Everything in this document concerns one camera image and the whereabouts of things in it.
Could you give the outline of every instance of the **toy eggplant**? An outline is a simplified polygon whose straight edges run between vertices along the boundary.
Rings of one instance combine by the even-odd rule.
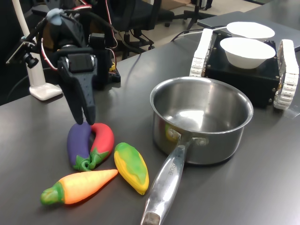
[[[72,167],[79,171],[89,171],[90,150],[89,136],[91,127],[84,122],[82,125],[74,124],[67,136],[67,152]]]
[[[95,123],[91,128],[96,133],[95,141],[90,150],[91,162],[89,168],[92,170],[111,154],[114,137],[109,126],[103,123]]]
[[[141,154],[129,144],[120,143],[115,147],[113,157],[122,177],[144,195],[149,186],[149,175]]]
[[[103,170],[68,175],[41,194],[41,203],[77,203],[97,192],[117,174],[118,170]]]

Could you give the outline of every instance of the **saucepan rim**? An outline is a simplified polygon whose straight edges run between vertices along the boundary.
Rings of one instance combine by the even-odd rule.
[[[182,128],[182,127],[179,127],[177,126],[176,124],[170,122],[169,120],[167,120],[166,118],[164,118],[157,110],[156,110],[156,107],[154,106],[154,97],[156,95],[156,93],[161,89],[163,88],[167,83],[171,83],[175,80],[195,80],[195,81],[204,81],[204,82],[215,82],[215,83],[218,83],[220,85],[224,85],[230,89],[232,89],[233,91],[237,92],[242,98],[245,99],[245,102],[247,103],[246,107],[248,107],[249,109],[249,113],[248,113],[248,117],[247,119],[241,124],[239,125],[238,127],[234,128],[234,129],[230,129],[230,130],[226,130],[226,131],[220,131],[220,132],[202,132],[202,131],[195,131],[195,130],[190,130],[190,129],[185,129],[185,128]],[[193,133],[198,133],[198,134],[225,134],[225,133],[230,133],[230,132],[233,132],[233,131],[236,131],[236,130],[239,130],[241,129],[242,127],[246,126],[250,120],[252,119],[253,117],[253,105],[251,103],[251,101],[249,100],[249,98],[243,93],[241,92],[239,89],[227,84],[227,83],[224,83],[222,81],[218,81],[218,80],[214,80],[214,79],[210,79],[210,78],[203,78],[203,77],[191,77],[191,76],[183,76],[183,77],[177,77],[177,78],[172,78],[172,79],[169,79],[169,80],[166,80],[166,81],[163,81],[161,82],[160,84],[158,84],[151,92],[150,94],[150,103],[151,103],[151,106],[152,106],[152,109],[154,110],[154,112],[160,117],[162,118],[165,122],[167,122],[168,124],[171,124],[173,125],[174,127],[178,128],[178,129],[181,129],[181,130],[184,130],[184,131],[188,131],[188,132],[193,132]]]

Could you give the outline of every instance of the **red chili pepper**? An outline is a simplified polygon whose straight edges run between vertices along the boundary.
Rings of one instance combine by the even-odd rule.
[[[111,154],[114,137],[112,130],[106,124],[95,123],[91,127],[92,131],[96,133],[95,141],[90,150],[91,163],[89,168],[92,170]]]

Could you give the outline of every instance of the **gray table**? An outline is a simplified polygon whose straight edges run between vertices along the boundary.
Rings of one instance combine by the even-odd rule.
[[[199,39],[180,38],[143,53],[137,62],[136,56],[118,63],[121,87],[111,85],[95,93],[97,122],[112,128],[115,144],[127,142],[140,151],[150,183],[166,158],[152,142],[150,92],[161,81],[188,75]],[[299,224],[298,105],[299,92],[292,109],[283,114],[272,108],[255,109],[238,151],[226,164],[186,165],[164,224]],[[0,124],[1,224],[140,223],[148,194],[137,194],[120,175],[80,204],[40,204],[44,189],[74,172],[66,151],[74,120],[65,98],[44,103],[28,96],[3,105]],[[98,167],[111,168],[115,168],[112,156]]]
[[[272,0],[270,3],[251,9],[246,13],[300,30],[299,0]]]

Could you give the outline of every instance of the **orange carrot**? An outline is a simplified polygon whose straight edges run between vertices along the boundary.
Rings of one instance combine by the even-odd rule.
[[[41,203],[77,203],[97,192],[117,174],[118,170],[102,170],[68,175],[42,193]]]

